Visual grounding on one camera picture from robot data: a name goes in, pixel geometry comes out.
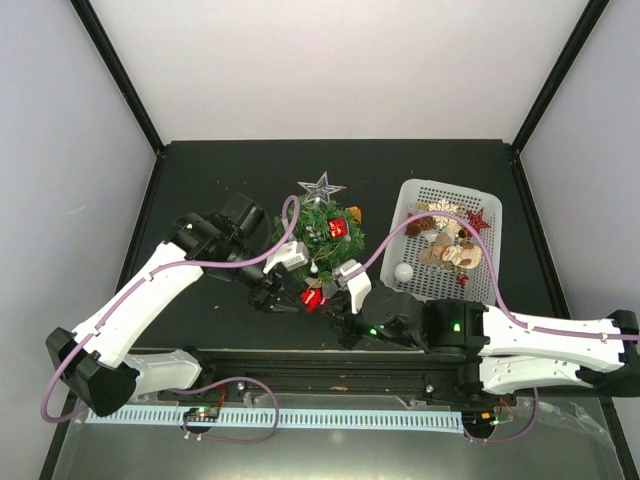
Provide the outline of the white perforated plastic basket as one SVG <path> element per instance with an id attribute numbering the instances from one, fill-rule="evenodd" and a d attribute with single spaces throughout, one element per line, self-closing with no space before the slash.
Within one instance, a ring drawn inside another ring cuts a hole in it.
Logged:
<path id="1" fill-rule="evenodd" d="M 491 228 L 473 235 L 465 232 L 458 221 L 450 220 L 444 224 L 435 220 L 437 226 L 434 230 L 409 238 L 404 234 L 405 227 L 386 247 L 380 279 L 386 286 L 408 292 L 420 300 L 450 298 L 493 305 L 495 294 L 489 269 L 499 269 L 502 233 L 502 204 L 496 196 L 431 180 L 410 179 L 401 186 L 391 227 L 396 228 L 405 219 L 430 211 L 428 204 L 442 198 L 457 204 L 457 217 L 466 221 L 468 210 L 483 208 L 484 218 L 491 224 Z M 439 233 L 447 233 L 455 243 L 469 241 L 476 245 L 483 241 L 489 254 L 484 255 L 481 263 L 473 270 L 421 263 L 419 254 L 433 244 Z M 413 267 L 414 275 L 409 282 L 398 282 L 394 278 L 394 268 L 401 262 Z"/>

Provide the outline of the small green christmas tree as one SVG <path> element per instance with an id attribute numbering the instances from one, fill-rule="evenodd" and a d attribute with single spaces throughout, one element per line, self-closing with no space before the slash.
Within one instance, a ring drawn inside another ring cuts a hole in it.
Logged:
<path id="1" fill-rule="evenodd" d="M 295 269 L 293 275 L 304 288 L 318 288 L 340 265 L 362 253 L 365 234 L 356 215 L 335 201 L 305 202 L 302 195 L 299 199 L 293 238 L 306 245 L 309 262 Z"/>

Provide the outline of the silver star tree topper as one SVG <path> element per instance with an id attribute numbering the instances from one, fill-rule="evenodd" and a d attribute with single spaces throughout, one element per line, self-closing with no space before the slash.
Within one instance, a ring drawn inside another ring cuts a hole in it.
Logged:
<path id="1" fill-rule="evenodd" d="M 299 181 L 298 186 L 305 191 L 302 203 L 310 204 L 314 207 L 321 204 L 329 204 L 332 201 L 333 195 L 346 189 L 345 186 L 332 184 L 329 181 L 327 171 L 325 171 L 317 181 Z"/>

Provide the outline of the red gift box ornament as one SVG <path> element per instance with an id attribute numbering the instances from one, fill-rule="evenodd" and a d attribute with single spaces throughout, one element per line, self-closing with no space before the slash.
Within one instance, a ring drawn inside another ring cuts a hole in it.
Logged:
<path id="1" fill-rule="evenodd" d="M 348 221 L 343 217 L 329 219 L 328 228 L 332 239 L 341 238 L 349 234 Z"/>

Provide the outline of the white bulb string lights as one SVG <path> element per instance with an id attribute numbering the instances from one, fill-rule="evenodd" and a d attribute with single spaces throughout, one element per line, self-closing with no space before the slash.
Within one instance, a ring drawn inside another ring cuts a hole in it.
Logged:
<path id="1" fill-rule="evenodd" d="M 309 274 L 305 278 L 307 289 L 321 288 L 328 276 L 343 261 L 345 248 L 351 240 L 350 232 L 347 236 L 332 239 L 329 228 L 326 232 L 306 228 L 312 246 L 316 251 L 310 255 Z"/>

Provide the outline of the gold gift box ornament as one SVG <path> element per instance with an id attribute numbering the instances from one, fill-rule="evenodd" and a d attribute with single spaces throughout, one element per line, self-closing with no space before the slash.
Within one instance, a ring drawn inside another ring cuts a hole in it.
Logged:
<path id="1" fill-rule="evenodd" d="M 356 223 L 360 224 L 362 222 L 362 211 L 359 207 L 346 207 L 345 210 L 351 214 Z"/>

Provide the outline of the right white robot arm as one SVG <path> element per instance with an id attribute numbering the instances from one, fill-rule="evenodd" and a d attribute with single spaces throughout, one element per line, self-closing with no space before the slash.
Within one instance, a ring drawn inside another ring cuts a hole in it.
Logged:
<path id="1" fill-rule="evenodd" d="M 347 348 L 368 336 L 463 366 L 454 388 L 467 403 L 533 388 L 639 395 L 639 325 L 630 311 L 596 320 L 537 317 L 466 300 L 422 301 L 375 283 L 350 289 L 335 323 Z"/>

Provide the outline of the red santa ornament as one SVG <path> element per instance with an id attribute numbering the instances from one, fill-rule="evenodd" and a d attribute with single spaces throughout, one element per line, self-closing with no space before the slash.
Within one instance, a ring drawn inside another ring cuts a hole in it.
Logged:
<path id="1" fill-rule="evenodd" d="M 307 313 L 311 313 L 326 303 L 321 288 L 307 289 L 301 294 L 301 302 Z"/>

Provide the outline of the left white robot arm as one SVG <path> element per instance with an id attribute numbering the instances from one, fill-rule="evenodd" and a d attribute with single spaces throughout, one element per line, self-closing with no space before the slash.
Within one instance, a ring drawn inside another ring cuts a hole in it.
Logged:
<path id="1" fill-rule="evenodd" d="M 215 376 L 196 354 L 175 350 L 133 355 L 130 349 L 158 315 L 208 271 L 225 272 L 230 280 L 244 284 L 250 305 L 258 311 L 290 311 L 281 271 L 295 258 L 308 258 L 306 248 L 293 240 L 300 210 L 297 196 L 286 198 L 281 213 L 284 233 L 260 255 L 243 244 L 262 216 L 248 198 L 240 197 L 229 212 L 185 216 L 107 304 L 73 330 L 57 328 L 49 334 L 46 347 L 55 372 L 40 403 L 41 418 L 48 423 L 71 418 L 48 411 L 57 382 L 99 416 L 116 412 L 133 397 L 163 390 L 193 399 L 207 397 Z"/>

